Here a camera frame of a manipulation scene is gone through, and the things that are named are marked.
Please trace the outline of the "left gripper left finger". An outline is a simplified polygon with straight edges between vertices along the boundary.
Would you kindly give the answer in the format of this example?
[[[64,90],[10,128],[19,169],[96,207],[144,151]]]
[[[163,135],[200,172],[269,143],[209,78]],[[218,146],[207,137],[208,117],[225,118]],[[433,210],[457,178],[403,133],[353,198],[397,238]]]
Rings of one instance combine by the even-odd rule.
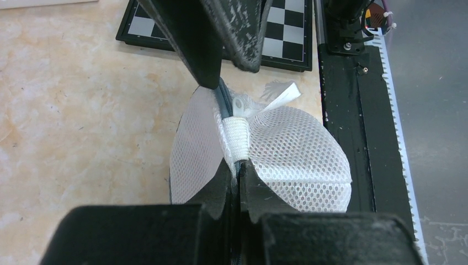
[[[184,204],[87,205],[59,223],[41,264],[231,264],[239,250],[225,161]]]

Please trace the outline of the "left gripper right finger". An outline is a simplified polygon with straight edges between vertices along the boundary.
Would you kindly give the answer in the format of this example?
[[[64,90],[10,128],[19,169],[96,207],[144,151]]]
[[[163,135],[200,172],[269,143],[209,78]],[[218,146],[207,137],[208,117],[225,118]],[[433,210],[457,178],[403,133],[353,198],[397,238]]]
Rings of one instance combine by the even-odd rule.
[[[239,171],[243,264],[422,264],[404,224],[374,213],[302,213],[251,161]]]

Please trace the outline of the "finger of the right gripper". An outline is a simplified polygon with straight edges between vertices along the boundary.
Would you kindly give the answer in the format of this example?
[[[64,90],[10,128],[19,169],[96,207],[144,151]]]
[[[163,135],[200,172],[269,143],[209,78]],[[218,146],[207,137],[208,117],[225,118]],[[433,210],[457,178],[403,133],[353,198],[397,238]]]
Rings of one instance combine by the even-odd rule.
[[[222,41],[200,1],[139,1],[198,85],[219,86]]]
[[[241,71],[259,71],[272,3],[272,0],[201,1],[230,60]]]

